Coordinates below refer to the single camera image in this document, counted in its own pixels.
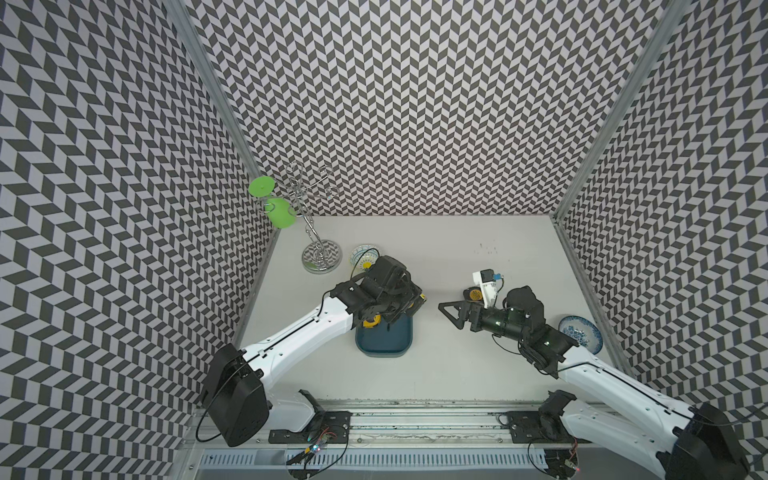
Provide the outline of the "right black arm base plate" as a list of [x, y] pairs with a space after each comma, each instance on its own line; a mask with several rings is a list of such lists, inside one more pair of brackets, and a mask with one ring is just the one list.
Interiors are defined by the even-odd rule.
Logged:
[[508, 411], [504, 414], [514, 444], [571, 444], [574, 437], [567, 432], [561, 418], [538, 411]]

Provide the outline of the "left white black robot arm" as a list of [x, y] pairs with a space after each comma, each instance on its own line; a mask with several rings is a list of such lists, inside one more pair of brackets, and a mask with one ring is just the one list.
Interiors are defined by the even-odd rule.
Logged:
[[324, 292], [317, 307], [279, 332], [245, 347], [227, 344], [219, 349], [198, 403], [229, 447], [244, 444], [263, 429], [315, 440], [325, 429], [324, 409], [304, 389], [274, 392], [278, 381], [331, 340], [368, 324], [412, 317], [425, 301], [407, 267], [381, 256], [368, 270]]

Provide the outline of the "teal plastic storage box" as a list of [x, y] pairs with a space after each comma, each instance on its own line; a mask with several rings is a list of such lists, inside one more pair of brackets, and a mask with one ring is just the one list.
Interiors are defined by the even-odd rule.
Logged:
[[366, 356], [372, 358], [398, 358], [403, 356], [413, 342], [413, 318], [403, 314], [396, 322], [373, 328], [359, 328], [355, 344]]

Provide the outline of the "yellow black tape measure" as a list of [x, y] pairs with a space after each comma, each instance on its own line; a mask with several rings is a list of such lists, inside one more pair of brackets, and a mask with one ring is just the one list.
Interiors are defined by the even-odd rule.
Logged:
[[362, 321], [362, 327], [366, 329], [375, 328], [382, 322], [382, 316], [380, 314], [376, 314], [373, 317], [369, 319], [365, 319]]
[[484, 294], [478, 286], [473, 286], [463, 291], [463, 298], [470, 302], [484, 302]]

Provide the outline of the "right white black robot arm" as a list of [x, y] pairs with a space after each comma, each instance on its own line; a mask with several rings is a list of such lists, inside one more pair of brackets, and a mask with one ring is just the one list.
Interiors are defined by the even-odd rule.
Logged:
[[733, 426], [717, 407], [693, 407], [610, 366], [577, 340], [549, 325], [528, 286], [508, 292], [503, 309], [478, 302], [443, 302], [439, 311], [457, 329], [486, 331], [517, 342], [537, 370], [598, 398], [602, 413], [557, 390], [542, 404], [573, 437], [642, 466], [660, 479], [745, 479], [750, 464]]

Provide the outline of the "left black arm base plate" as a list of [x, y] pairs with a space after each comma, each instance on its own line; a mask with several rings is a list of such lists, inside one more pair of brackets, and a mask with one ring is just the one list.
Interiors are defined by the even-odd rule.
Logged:
[[270, 444], [308, 445], [327, 437], [330, 444], [345, 444], [349, 439], [352, 413], [350, 411], [325, 411], [316, 413], [309, 424], [299, 432], [271, 430]]

